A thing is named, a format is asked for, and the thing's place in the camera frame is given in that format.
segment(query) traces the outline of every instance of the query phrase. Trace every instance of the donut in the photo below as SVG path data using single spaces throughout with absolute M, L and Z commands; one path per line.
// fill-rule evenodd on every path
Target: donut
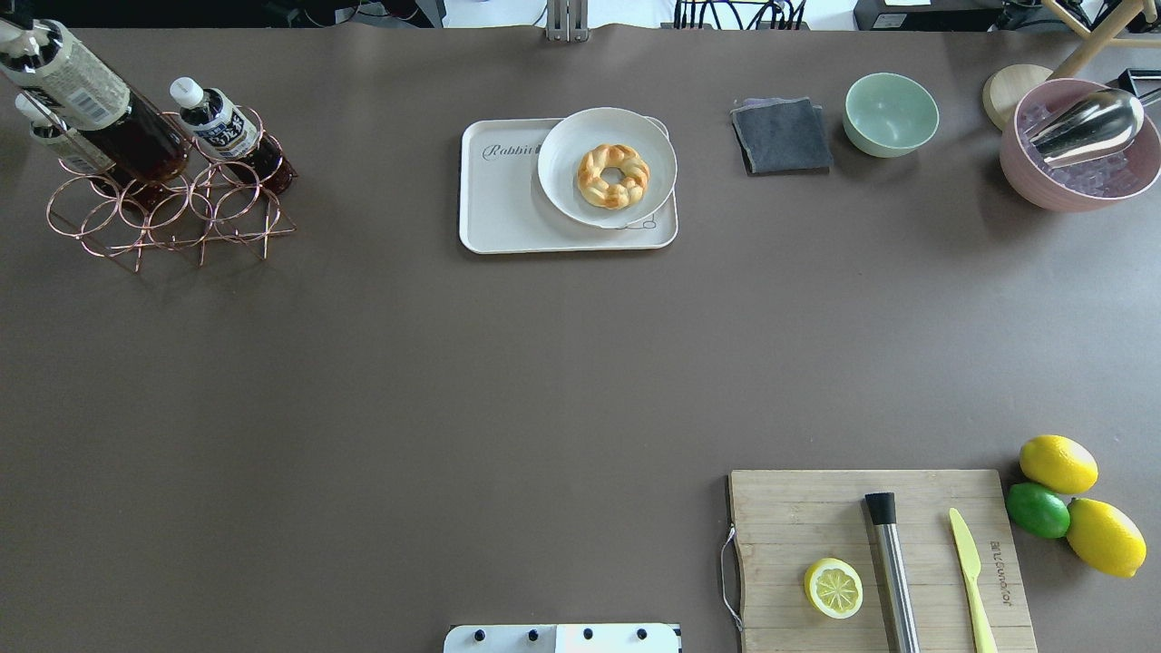
M 600 178 L 605 168 L 615 167 L 621 180 L 610 184 Z M 649 164 L 628 145 L 597 145 L 580 158 L 577 188 L 585 201 L 604 209 L 623 209 L 641 201 L 649 187 Z

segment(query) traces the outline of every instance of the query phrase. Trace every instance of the napkin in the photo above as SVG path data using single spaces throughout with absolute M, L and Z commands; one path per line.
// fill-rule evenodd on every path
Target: napkin
M 748 99 L 730 112 L 742 158 L 751 174 L 829 168 L 822 107 L 809 98 Z

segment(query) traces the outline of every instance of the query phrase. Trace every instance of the white label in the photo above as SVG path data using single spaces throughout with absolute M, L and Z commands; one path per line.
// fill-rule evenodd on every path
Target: white label
M 897 29 L 903 26 L 907 14 L 879 14 L 871 29 Z
M 59 23 L 60 51 L 33 73 L 5 69 L 17 86 L 60 115 L 71 127 L 109 127 L 129 106 L 129 86 Z
M 113 167 L 113 162 L 87 138 L 70 129 L 56 138 L 37 138 L 68 167 L 85 174 L 98 174 Z
M 217 88 L 210 91 L 222 96 L 222 112 L 207 124 L 186 123 L 186 127 L 223 159 L 233 160 L 247 155 L 258 144 L 258 128 L 224 93 Z

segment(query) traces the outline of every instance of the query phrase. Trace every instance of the mint green bowl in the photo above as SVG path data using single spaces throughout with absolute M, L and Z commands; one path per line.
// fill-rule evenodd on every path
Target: mint green bowl
M 872 157 L 901 157 L 935 136 L 939 108 L 928 89 L 893 72 L 868 74 L 846 92 L 843 129 Z

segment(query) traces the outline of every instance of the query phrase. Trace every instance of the black box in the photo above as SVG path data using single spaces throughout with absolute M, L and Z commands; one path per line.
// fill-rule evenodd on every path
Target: black box
M 858 0 L 854 23 L 878 31 L 988 31 L 1003 7 L 1002 0 L 930 0 L 929 5 Z

